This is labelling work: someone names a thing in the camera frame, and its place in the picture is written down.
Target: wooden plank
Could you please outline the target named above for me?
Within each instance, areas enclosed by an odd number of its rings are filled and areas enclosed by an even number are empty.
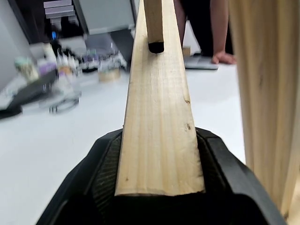
[[[292,204],[287,222],[289,225],[300,224],[300,173],[297,177],[296,187],[292,198]]]
[[[300,164],[299,1],[230,0],[247,165],[287,215]]]
[[[152,53],[164,51],[162,0],[144,0],[149,50]]]
[[[204,190],[173,0],[162,3],[165,51],[152,54],[140,1],[116,195]]]

